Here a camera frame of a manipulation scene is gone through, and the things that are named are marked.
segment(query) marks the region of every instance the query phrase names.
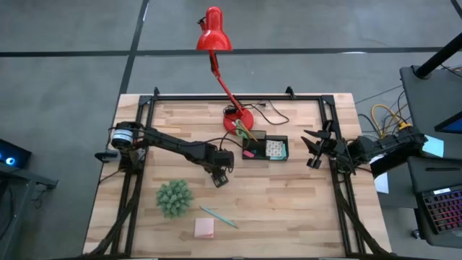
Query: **red desk lamp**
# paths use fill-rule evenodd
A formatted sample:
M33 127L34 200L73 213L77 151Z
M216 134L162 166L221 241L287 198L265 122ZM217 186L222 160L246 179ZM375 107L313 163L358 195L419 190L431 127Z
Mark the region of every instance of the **red desk lamp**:
M223 32L223 13L222 10L217 6L211 6L207 9L206 16L198 21L202 29L202 35L197 42L196 49L199 51L209 51L210 64L212 66L212 73L217 78L218 82L225 90L226 94L230 98L232 104L237 108L235 113L226 114L223 118L223 125L226 131L232 131L236 129L234 121L240 119L247 129L251 129L253 126L252 113L243 108L239 102L231 94L230 90L226 87L225 82L222 80L222 76L218 70L217 55L214 51L232 51L230 39Z

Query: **fake plant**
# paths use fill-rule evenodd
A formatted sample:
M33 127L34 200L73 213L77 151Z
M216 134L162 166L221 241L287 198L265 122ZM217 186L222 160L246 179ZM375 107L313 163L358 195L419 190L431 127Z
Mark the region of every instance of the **fake plant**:
M168 185L162 184L156 195L157 206L164 213L164 217L170 219L184 216L193 200L193 193L185 180L170 181Z

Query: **wooden table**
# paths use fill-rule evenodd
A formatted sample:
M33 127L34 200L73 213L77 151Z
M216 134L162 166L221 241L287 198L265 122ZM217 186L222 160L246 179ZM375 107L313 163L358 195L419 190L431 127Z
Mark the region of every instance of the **wooden table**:
M343 93L334 97L342 136L356 138L361 129L352 95ZM134 121L138 99L139 95L121 96L114 124ZM152 127L188 141L222 137L222 110L228 104L224 101L157 101ZM302 135L311 138L304 129L321 129L318 104L297 100L273 101L273 104L290 122L273 126L253 111L253 128L266 130L268 134L287 135L288 161L242 160L241 149L225 142L224 148L235 153L235 169L228 174L230 182L221 188L214 187L201 166L184 157L156 147L149 150L132 257L344 256L327 158L323 158L320 169L308 168L306 162L312 155L300 138ZM283 120L270 105L262 111L271 121ZM118 162L106 164L101 178L113 173L117 166ZM195 199L185 217L165 219L155 206L156 191L161 184L179 178L188 181ZM123 173L119 173L99 186L84 252L91 251L114 223L122 183ZM358 170L356 176L352 175L352 183L361 221L389 251L372 175ZM214 239L194 238L195 219L212 217L199 209L199 205L236 222L240 229L215 220ZM351 225L349 229L350 240L354 242ZM121 250L125 236L123 232Z

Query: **keyboard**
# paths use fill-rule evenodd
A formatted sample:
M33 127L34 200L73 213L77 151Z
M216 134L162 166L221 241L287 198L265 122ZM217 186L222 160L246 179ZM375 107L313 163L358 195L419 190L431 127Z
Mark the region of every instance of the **keyboard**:
M436 235L462 229L462 185L422 192L427 220Z

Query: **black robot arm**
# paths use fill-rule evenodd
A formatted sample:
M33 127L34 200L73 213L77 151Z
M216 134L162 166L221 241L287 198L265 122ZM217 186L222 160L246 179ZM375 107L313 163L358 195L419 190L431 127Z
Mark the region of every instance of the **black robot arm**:
M144 133L141 140L134 140L136 132ZM207 173L211 173L217 188L228 182L226 169L232 170L234 167L234 154L230 151L218 150L217 146L207 142L187 142L151 127L144 128L136 122L117 123L111 144L121 152L121 168L135 168L138 165L137 150L148 146L159 147L183 155L188 161L204 167Z
M333 121L327 121L323 130L317 132L305 130L307 134L321 139L315 143L302 136L309 153L314 155L314 158L308 160L308 167L319 168L321 155L327 155L343 162L339 164L339 170L354 172L355 167L369 163L377 155L385 154L370 165L374 174L380 174L406 162L409 156L419 155L427 141L417 128L409 126L377 141L359 136L347 144L344 140L331 139L332 124Z

